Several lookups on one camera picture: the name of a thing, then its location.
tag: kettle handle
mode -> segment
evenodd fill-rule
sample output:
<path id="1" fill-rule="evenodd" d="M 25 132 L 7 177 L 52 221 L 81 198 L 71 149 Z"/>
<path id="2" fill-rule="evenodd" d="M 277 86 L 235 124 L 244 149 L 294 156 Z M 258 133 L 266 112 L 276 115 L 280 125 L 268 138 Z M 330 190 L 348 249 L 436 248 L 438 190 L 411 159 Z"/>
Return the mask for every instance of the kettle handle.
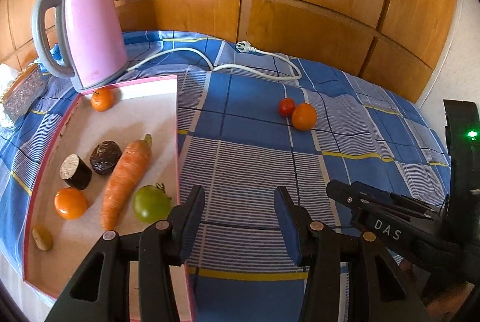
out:
<path id="1" fill-rule="evenodd" d="M 50 53 L 49 41 L 47 39 L 47 33 L 45 32 L 45 12 L 49 8 L 55 8 L 58 12 L 63 12 L 63 0 L 37 0 L 32 13 L 33 43 L 35 44 L 40 60 L 50 73 L 60 78 L 70 78 L 75 76 L 75 71 L 68 63 L 68 58 L 64 55 L 62 47 L 60 47 L 60 52 L 62 53 L 63 62 L 66 66 L 57 64 Z M 64 23 L 62 15 L 55 16 L 59 46 L 62 46 L 60 45 L 60 38 L 63 37 L 65 33 Z"/>

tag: tray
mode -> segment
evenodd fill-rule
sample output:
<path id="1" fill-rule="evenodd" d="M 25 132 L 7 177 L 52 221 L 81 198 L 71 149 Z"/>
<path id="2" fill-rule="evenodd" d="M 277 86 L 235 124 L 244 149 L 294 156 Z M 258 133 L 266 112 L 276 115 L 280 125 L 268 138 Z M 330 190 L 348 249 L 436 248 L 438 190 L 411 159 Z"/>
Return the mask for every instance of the tray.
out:
<path id="1" fill-rule="evenodd" d="M 23 279 L 52 299 L 61 293 L 70 277 L 93 245 L 102 236 L 99 223 L 102 191 L 109 176 L 95 172 L 83 190 L 89 208 L 79 219 L 63 220 L 55 211 L 57 191 L 67 187 L 59 176 L 63 160 L 78 154 L 86 164 L 93 149 L 102 141 L 115 141 L 122 150 L 145 134 L 151 134 L 152 160 L 137 187 L 164 183 L 172 204 L 179 203 L 177 167 L 177 77 L 163 76 L 109 85 L 116 104 L 106 112 L 90 105 L 93 91 L 78 94 L 55 132 L 35 180 L 26 219 L 23 247 Z M 148 224 L 136 219 L 131 208 L 133 193 L 123 209 L 116 230 L 120 235 L 143 231 Z M 31 236 L 31 228 L 43 223 L 53 237 L 53 248 L 41 252 Z M 171 276 L 182 321 L 193 320 L 193 297 L 186 266 L 171 267 Z M 130 318 L 139 320 L 138 263 L 130 266 Z"/>

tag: metal screw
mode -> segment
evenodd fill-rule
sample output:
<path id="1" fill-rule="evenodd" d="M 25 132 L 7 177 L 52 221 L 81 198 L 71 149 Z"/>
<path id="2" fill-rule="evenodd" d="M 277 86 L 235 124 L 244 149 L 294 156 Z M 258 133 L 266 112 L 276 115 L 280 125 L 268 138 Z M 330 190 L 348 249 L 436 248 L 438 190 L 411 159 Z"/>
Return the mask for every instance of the metal screw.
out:
<path id="1" fill-rule="evenodd" d="M 367 231 L 363 233 L 363 239 L 368 242 L 373 242 L 377 239 L 374 233 L 371 233 L 370 231 Z"/>
<path id="2" fill-rule="evenodd" d="M 155 228 L 157 230 L 166 230 L 170 226 L 170 223 L 168 221 L 158 221 L 155 223 Z"/>
<path id="3" fill-rule="evenodd" d="M 103 236 L 102 238 L 105 240 L 105 241 L 111 241 L 112 239 L 115 238 L 115 231 L 113 230 L 109 230 L 109 231 L 106 231 L 105 233 L 103 233 Z"/>
<path id="4" fill-rule="evenodd" d="M 323 230 L 323 223 L 319 221 L 313 221 L 310 223 L 310 228 L 313 231 L 322 231 Z"/>

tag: carrot top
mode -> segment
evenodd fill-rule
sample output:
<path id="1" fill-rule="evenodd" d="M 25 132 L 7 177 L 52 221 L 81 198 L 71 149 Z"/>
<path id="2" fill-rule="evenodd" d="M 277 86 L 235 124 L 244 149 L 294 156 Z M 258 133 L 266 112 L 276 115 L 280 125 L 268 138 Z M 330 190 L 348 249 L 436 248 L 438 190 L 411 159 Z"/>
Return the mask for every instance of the carrot top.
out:
<path id="1" fill-rule="evenodd" d="M 147 134 L 143 140 L 147 142 L 149 146 L 152 146 L 152 136 L 150 134 Z"/>

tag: red tomato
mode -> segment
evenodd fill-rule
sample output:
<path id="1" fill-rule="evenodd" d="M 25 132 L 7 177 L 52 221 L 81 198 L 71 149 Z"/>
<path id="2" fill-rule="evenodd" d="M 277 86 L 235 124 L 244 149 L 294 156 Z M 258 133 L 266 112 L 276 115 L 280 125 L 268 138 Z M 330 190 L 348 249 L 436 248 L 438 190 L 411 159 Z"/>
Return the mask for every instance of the red tomato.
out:
<path id="1" fill-rule="evenodd" d="M 288 97 L 286 99 L 281 100 L 280 103 L 278 103 L 278 113 L 281 116 L 284 116 L 284 117 L 292 116 L 294 109 L 295 109 L 295 102 Z"/>

